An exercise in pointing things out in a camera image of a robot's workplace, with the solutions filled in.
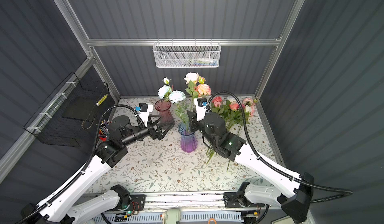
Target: black wire basket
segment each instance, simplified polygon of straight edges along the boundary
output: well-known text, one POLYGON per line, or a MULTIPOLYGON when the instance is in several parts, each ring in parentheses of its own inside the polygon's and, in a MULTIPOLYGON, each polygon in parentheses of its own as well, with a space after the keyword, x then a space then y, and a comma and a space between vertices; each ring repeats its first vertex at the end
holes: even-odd
POLYGON ((39 108, 24 129, 41 143, 80 147, 94 139, 102 113, 111 105, 108 84, 101 81, 76 78, 56 94, 47 108, 39 108), (106 100, 96 105, 103 97, 106 100))

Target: red glass vase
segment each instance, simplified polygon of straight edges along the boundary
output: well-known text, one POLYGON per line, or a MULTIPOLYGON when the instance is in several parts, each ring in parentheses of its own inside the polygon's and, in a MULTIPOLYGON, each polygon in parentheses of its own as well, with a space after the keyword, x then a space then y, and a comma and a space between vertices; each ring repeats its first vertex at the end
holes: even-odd
POLYGON ((159 124, 169 124, 175 122, 173 119, 172 113, 170 112, 170 101, 159 100, 155 103, 155 109, 159 112, 161 116, 159 124))

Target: corrugated panel wall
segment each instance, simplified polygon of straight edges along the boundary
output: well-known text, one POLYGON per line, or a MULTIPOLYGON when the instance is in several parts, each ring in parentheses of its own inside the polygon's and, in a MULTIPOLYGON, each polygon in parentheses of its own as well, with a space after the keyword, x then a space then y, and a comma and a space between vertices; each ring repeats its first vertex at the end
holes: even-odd
POLYGON ((354 190, 316 224, 383 220, 383 39, 384 0, 307 0, 262 95, 287 166, 354 190))
POLYGON ((91 39, 271 39, 294 0, 69 0, 91 39))
POLYGON ((53 0, 0 0, 0 40, 2 157, 86 56, 53 0))
POLYGON ((188 72, 205 77, 213 92, 254 94, 274 47, 225 46, 218 68, 177 69, 157 68, 152 47, 98 46, 96 50, 121 96, 156 96, 163 77, 172 79, 175 90, 184 91, 188 72))
MULTIPOLYGON (((100 81, 94 68, 83 79, 100 81)), ((108 97, 104 103, 112 106, 114 101, 108 97)), ((92 138, 80 147, 45 145, 35 140, 0 184, 1 223, 15 223, 27 203, 37 203, 59 188, 86 162, 92 144, 92 138)))

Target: white mesh basket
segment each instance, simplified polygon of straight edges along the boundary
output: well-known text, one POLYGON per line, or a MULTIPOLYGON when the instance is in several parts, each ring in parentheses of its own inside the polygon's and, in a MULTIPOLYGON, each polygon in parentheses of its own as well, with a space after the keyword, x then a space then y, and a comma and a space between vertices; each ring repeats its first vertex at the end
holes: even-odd
POLYGON ((217 68, 221 46, 153 44, 156 67, 159 68, 217 68))

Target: floral tablecloth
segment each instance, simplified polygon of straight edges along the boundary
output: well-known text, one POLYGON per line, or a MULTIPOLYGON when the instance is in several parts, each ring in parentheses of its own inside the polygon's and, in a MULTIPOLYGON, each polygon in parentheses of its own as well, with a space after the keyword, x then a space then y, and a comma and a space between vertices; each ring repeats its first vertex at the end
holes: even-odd
MULTIPOLYGON (((157 98, 121 99, 119 104, 138 106, 140 102, 155 104, 157 98)), ((102 175, 87 193, 103 193, 111 186, 120 184, 132 193, 143 192, 177 192, 177 191, 218 191, 237 190, 243 181, 270 186, 258 174, 237 163, 230 162, 218 154, 208 161, 205 155, 207 148, 202 142, 202 135, 196 132, 198 147, 192 153, 185 153, 180 149, 181 135, 177 131, 180 119, 175 118, 175 126, 163 140, 152 140, 147 137, 144 141, 128 146, 128 154, 110 171, 102 175)), ((127 115, 132 124, 137 125, 132 112, 125 108, 118 108, 115 117, 127 115)), ((275 160, 268 138, 260 117, 255 112, 249 118, 248 133, 253 145, 262 154, 275 160)), ((231 132, 237 134, 239 126, 234 126, 231 132)), ((243 129, 238 133, 245 138, 243 129)))

